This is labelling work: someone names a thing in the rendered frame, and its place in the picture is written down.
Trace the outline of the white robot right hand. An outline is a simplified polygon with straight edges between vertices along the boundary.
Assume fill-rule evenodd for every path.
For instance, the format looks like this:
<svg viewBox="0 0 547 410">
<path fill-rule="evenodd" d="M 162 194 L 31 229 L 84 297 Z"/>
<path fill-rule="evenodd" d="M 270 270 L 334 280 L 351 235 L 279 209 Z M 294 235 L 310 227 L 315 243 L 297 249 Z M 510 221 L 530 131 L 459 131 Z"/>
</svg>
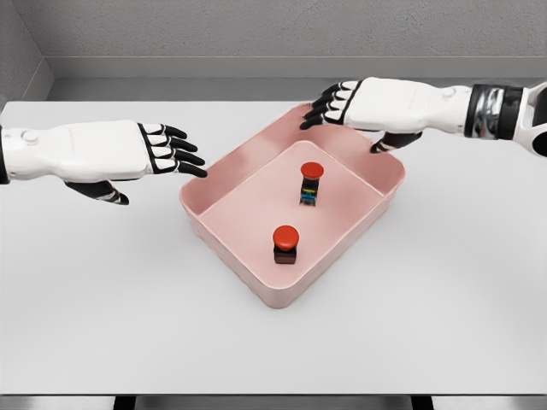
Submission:
<svg viewBox="0 0 547 410">
<path fill-rule="evenodd" d="M 421 82 L 369 77 L 330 86 L 312 102 L 300 129 L 340 125 L 358 131 L 383 132 L 372 154 L 405 147 L 427 127 L 428 104 L 434 87 Z"/>
</svg>

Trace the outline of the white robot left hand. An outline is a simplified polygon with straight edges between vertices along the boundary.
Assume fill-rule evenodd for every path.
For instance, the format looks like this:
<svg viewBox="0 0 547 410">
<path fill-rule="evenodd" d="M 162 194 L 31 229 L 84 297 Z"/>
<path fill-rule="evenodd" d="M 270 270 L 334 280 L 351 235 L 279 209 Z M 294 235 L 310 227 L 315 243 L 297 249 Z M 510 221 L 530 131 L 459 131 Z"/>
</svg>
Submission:
<svg viewBox="0 0 547 410">
<path fill-rule="evenodd" d="M 179 128 L 133 120 L 61 126 L 56 132 L 53 173 L 80 194 L 125 206 L 114 181 L 183 173 L 204 179 L 205 160 Z"/>
</svg>

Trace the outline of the pink rectangular basket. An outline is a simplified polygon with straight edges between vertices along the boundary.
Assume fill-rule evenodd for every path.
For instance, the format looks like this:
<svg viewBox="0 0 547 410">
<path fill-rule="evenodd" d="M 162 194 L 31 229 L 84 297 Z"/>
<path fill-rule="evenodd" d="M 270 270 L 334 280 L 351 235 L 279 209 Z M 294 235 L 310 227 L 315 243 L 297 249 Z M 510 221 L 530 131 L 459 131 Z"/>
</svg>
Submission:
<svg viewBox="0 0 547 410">
<path fill-rule="evenodd" d="M 194 232 L 271 308 L 289 306 L 341 256 L 388 209 L 406 173 L 352 128 L 301 130 L 308 109 L 289 109 L 179 193 Z M 324 167 L 315 206 L 300 203 L 300 168 L 310 161 Z M 300 236 L 292 265 L 274 261 L 273 233 L 284 225 Z"/>
</svg>

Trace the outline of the red button switch, blue terminals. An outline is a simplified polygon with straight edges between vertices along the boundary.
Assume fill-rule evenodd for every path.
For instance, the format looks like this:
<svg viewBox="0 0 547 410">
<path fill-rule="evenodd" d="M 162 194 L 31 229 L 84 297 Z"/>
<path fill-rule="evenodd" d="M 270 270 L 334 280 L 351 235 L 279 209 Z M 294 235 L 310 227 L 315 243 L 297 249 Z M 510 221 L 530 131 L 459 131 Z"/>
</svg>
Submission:
<svg viewBox="0 0 547 410">
<path fill-rule="evenodd" d="M 305 205 L 316 205 L 317 194 L 324 167 L 318 162 L 305 162 L 300 168 L 303 181 L 300 190 L 300 203 Z"/>
</svg>

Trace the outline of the red button switch, black base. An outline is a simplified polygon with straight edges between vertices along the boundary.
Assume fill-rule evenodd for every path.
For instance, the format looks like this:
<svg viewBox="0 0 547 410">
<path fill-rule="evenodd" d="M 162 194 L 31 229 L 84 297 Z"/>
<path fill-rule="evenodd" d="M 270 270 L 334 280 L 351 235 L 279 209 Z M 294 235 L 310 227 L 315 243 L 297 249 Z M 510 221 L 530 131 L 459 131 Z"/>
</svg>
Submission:
<svg viewBox="0 0 547 410">
<path fill-rule="evenodd" d="M 273 232 L 273 258 L 277 264 L 295 264 L 300 236 L 291 225 L 278 226 Z"/>
</svg>

